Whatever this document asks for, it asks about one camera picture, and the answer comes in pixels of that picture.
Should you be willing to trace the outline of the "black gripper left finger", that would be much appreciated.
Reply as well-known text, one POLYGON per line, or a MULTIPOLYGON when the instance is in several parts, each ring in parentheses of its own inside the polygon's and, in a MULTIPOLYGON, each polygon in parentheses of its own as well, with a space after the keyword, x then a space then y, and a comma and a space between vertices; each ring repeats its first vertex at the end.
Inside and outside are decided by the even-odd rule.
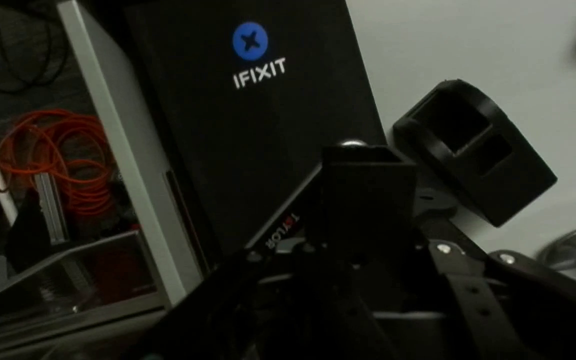
POLYGON ((239 253, 148 327, 124 360, 343 360, 310 285, 310 246, 239 253))

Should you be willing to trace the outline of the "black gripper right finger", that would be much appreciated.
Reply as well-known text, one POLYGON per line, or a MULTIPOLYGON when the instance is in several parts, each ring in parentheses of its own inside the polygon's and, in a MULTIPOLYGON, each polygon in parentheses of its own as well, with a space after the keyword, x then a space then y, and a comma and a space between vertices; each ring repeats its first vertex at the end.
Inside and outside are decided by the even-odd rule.
POLYGON ((485 251, 452 222, 457 208, 422 194, 415 217, 473 360, 576 360, 576 280, 512 250, 485 251))

